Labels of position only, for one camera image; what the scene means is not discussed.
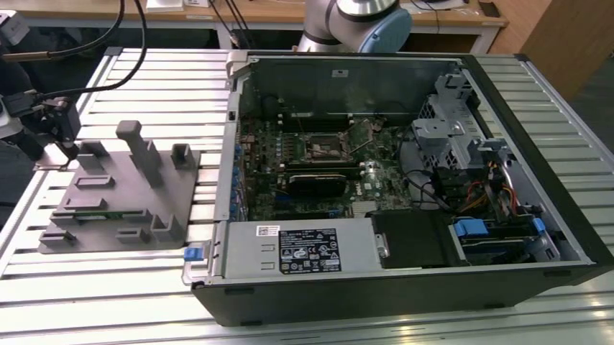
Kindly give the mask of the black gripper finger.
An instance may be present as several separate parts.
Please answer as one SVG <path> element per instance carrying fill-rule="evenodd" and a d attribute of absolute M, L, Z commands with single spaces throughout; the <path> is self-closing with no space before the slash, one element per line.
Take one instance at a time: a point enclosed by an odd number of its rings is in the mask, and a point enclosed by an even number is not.
<path fill-rule="evenodd" d="M 56 97 L 46 101 L 50 106 L 50 116 L 54 123 L 51 134 L 54 143 L 68 160 L 78 157 L 80 148 L 75 144 L 80 131 L 80 115 L 76 104 L 70 97 Z"/>

